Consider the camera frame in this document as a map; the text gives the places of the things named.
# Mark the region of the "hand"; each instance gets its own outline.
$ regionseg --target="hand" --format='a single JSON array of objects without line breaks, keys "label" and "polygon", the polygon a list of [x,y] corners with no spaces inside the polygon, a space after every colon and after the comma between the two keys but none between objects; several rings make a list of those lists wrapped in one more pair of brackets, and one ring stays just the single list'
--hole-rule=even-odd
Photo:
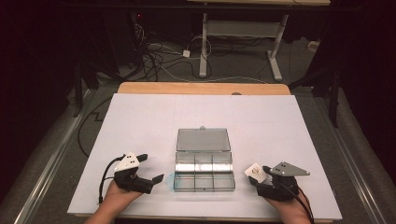
[{"label": "hand", "polygon": [[[298,197],[303,201],[305,206],[309,208],[308,201],[304,197],[303,193],[299,190]],[[296,200],[293,199],[288,202],[278,202],[272,199],[264,198],[269,204],[271,204],[279,213],[280,218],[285,224],[310,224],[308,214],[305,212],[303,206]]]},{"label": "hand", "polygon": [[89,223],[111,223],[111,221],[135,199],[143,193],[136,191],[126,191],[120,189],[114,180],[108,186],[107,193],[103,202],[99,205],[96,212],[85,222]]}]

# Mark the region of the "white table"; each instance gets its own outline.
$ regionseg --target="white table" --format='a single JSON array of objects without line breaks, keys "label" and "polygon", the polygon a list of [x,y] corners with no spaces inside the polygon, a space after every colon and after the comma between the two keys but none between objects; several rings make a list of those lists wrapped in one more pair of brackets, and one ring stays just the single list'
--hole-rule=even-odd
[{"label": "white table", "polygon": [[[173,191],[177,131],[201,126],[228,130],[234,192]],[[129,151],[148,154],[139,176],[164,174],[164,179],[121,217],[276,221],[276,210],[257,195],[244,171],[254,162],[273,167],[287,161],[311,173],[296,179],[309,197],[316,222],[342,218],[292,95],[115,94],[68,213],[89,216],[97,209],[106,166]],[[108,176],[113,176],[112,169]]]}]

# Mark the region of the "table leg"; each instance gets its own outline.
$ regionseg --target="table leg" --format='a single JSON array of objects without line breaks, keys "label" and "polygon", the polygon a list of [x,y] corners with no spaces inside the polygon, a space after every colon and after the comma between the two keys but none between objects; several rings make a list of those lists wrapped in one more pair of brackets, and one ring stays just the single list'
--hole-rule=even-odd
[{"label": "table leg", "polygon": [[202,21],[202,48],[201,48],[201,60],[199,65],[199,77],[206,77],[206,66],[207,66],[207,51],[206,51],[206,37],[207,37],[207,13],[204,13],[204,19]]},{"label": "table leg", "polygon": [[283,32],[285,31],[286,22],[288,21],[288,17],[289,17],[289,15],[283,15],[282,21],[277,28],[274,48],[273,48],[273,50],[267,51],[268,60],[270,61],[270,65],[273,70],[274,78],[276,81],[282,81],[282,76],[279,71],[279,66],[277,65],[277,62],[276,62],[276,53],[279,48],[280,41],[282,40],[282,35],[283,35]]},{"label": "table leg", "polygon": [[73,115],[74,118],[78,117],[82,109],[82,82],[81,82],[81,65],[78,63],[75,67],[75,95],[76,95],[76,111]]}]

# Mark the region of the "gray carpet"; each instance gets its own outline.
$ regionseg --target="gray carpet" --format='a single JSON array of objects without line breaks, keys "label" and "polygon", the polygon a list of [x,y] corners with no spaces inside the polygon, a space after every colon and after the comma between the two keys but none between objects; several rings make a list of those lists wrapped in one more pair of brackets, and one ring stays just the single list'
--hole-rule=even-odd
[{"label": "gray carpet", "polygon": [[[300,40],[294,42],[292,45],[286,43],[281,45],[281,49],[277,55],[277,61],[284,77],[282,83],[289,84],[304,76],[314,56],[314,53],[306,50],[307,43],[306,40]],[[182,51],[177,45],[167,44],[178,52]],[[212,55],[209,58],[212,69],[212,77],[210,79],[249,77],[268,83],[275,83],[265,57],[265,51],[271,48],[271,44],[271,41],[264,40],[258,47],[235,49],[226,56],[216,56],[217,54],[226,53],[227,49],[221,49],[220,47],[216,49],[216,45],[214,44]],[[177,56],[164,54],[163,57],[169,61]],[[194,73],[198,74],[198,62],[189,62],[193,63]],[[174,65],[168,68],[167,71],[177,78],[198,80],[192,77],[191,67],[187,63]],[[159,81],[181,81],[174,77],[161,71]],[[87,112],[85,113],[86,116],[88,112],[91,112],[97,105],[101,104],[118,90],[119,83],[103,78],[100,80],[100,88],[92,92],[92,100],[85,104],[87,106],[85,109]],[[223,79],[220,82],[256,83],[255,80],[246,78]],[[326,114],[323,113],[323,107],[327,105],[327,99],[313,98],[310,88],[296,88],[292,91],[292,94],[297,97],[306,126],[344,217],[343,220],[336,221],[335,223],[375,223],[373,222],[373,215],[367,212],[370,210],[367,209],[367,204],[362,202],[361,194],[357,190],[359,183],[357,185],[344,159],[344,155],[340,149],[342,147],[340,146],[340,140],[334,135],[334,129],[329,125]],[[96,112],[100,112],[99,118],[105,116],[108,104],[109,102],[106,102],[95,110]],[[67,126],[73,119],[73,108],[73,105],[67,108],[37,147],[31,159],[25,164],[24,170],[15,182],[12,191],[1,204],[0,223],[13,223],[17,218],[37,179],[50,159],[52,152],[63,139]],[[396,223],[396,217],[394,215],[394,211],[396,211],[394,205],[396,201],[396,190],[394,185],[384,172],[380,162],[370,149],[370,145],[361,133],[359,124],[348,109],[347,100],[342,92],[340,92],[338,123],[339,129],[336,130],[336,133],[341,134],[344,147],[347,148],[357,161],[359,170],[361,171],[361,177],[364,179],[363,182],[370,188],[370,192],[373,193],[373,197],[375,198],[376,206],[380,209],[380,215],[383,220],[376,223]],[[92,149],[101,124],[101,121],[95,121],[94,116],[89,116],[81,128],[81,145],[88,154]],[[77,132],[74,132],[56,176],[52,179],[45,197],[31,219],[32,223],[84,222],[85,217],[74,217],[68,215],[66,211],[86,161],[87,158],[78,146]]]}]

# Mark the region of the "plastic compartment box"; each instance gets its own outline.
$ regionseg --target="plastic compartment box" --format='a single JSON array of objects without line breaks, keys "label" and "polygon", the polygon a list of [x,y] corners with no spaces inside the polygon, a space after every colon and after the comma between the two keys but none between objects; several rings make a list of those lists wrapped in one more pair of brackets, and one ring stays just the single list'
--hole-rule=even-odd
[{"label": "plastic compartment box", "polygon": [[226,129],[180,129],[176,192],[234,191],[233,157]]}]

